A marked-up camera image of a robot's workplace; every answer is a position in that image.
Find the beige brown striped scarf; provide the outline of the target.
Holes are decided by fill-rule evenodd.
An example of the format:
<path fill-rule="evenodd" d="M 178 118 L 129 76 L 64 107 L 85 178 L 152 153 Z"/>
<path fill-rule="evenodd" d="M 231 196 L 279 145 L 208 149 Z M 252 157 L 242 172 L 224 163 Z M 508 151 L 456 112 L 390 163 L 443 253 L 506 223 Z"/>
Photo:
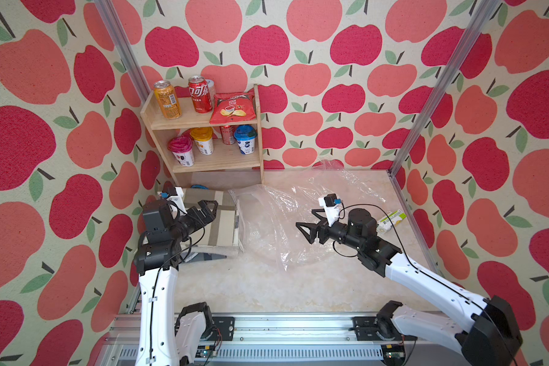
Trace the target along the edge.
<path fill-rule="evenodd" d="M 199 188 L 184 188 L 183 192 L 186 208 L 202 200 L 218 203 L 217 216 L 205 227 L 204 237 L 203 230 L 192 234 L 193 242 L 199 240 L 192 252 L 237 257 L 242 252 L 239 245 L 239 214 L 230 193 Z"/>

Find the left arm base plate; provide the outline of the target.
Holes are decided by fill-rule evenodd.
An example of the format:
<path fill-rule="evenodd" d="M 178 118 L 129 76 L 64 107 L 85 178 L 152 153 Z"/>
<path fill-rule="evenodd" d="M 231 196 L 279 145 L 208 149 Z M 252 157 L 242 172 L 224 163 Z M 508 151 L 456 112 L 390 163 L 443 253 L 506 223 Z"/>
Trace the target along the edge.
<path fill-rule="evenodd" d="M 235 317 L 213 317 L 213 324 L 216 330 L 212 330 L 211 333 L 202 338 L 202 341 L 215 341 L 218 340 L 218 336 L 226 342 L 233 340 L 233 334 L 235 329 Z"/>

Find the clear plastic vacuum bag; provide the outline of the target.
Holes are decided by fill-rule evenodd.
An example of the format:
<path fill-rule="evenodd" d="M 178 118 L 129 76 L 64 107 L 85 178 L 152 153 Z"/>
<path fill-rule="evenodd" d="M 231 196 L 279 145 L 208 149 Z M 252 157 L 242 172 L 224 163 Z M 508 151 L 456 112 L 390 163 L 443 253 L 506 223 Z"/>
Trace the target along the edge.
<path fill-rule="evenodd" d="M 356 171 L 340 163 L 324 160 L 315 167 L 298 171 L 274 171 L 263 185 L 230 191 L 239 214 L 242 250 L 280 270 L 296 269 L 326 259 L 329 244 L 310 244 L 297 229 L 297 222 L 317 223 L 312 215 L 319 209 L 319 198 L 336 194 L 340 207 L 376 204 L 385 208 L 381 192 Z"/>

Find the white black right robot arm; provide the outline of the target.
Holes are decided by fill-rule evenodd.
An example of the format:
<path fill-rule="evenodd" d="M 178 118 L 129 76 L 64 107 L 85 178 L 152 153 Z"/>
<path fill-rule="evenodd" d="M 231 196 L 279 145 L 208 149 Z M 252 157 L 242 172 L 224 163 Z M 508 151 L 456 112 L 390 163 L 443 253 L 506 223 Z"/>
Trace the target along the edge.
<path fill-rule="evenodd" d="M 309 243 L 332 240 L 356 251 L 368 270 L 388 278 L 436 306 L 442 315 L 416 311 L 390 301 L 377 314 L 384 338 L 414 336 L 462 355 L 471 365 L 516 365 L 523 344 L 511 305 L 498 296 L 472 293 L 411 259 L 403 246 L 378 236 L 377 221 L 366 204 L 342 207 L 323 202 L 312 214 L 317 223 L 295 226 Z"/>

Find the dark plaid grey scarf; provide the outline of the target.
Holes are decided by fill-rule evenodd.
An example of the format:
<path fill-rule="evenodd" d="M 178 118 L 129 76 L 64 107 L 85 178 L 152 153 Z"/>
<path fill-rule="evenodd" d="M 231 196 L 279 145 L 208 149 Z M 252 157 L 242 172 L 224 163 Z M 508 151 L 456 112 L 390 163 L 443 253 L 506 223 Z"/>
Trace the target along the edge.
<path fill-rule="evenodd" d="M 227 259 L 227 256 L 214 253 L 182 253 L 179 256 L 178 263 L 207 262 L 213 260 Z"/>

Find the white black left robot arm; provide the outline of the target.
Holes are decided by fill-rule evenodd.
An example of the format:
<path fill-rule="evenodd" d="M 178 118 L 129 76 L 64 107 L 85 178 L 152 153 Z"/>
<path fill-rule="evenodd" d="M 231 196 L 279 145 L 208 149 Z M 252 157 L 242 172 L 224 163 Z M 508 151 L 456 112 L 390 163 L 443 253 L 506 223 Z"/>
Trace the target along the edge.
<path fill-rule="evenodd" d="M 134 265 L 142 297 L 137 365 L 193 365 L 200 341 L 214 322 L 207 303 L 195 303 L 175 314 L 173 291 L 178 279 L 181 243 L 216 218 L 218 203 L 202 200 L 186 211 L 159 199 L 143 209 L 146 231 Z"/>

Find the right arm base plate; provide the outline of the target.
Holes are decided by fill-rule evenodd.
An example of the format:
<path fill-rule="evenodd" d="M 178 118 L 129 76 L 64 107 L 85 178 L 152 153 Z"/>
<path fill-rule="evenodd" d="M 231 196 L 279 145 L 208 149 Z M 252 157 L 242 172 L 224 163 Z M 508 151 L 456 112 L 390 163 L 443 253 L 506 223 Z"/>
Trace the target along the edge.
<path fill-rule="evenodd" d="M 352 327 L 349 329 L 355 333 L 358 341 L 386 341 L 401 343 L 402 341 L 414 341 L 412 335 L 402 335 L 396 330 L 391 335 L 383 335 L 378 326 L 376 317 L 352 317 Z"/>

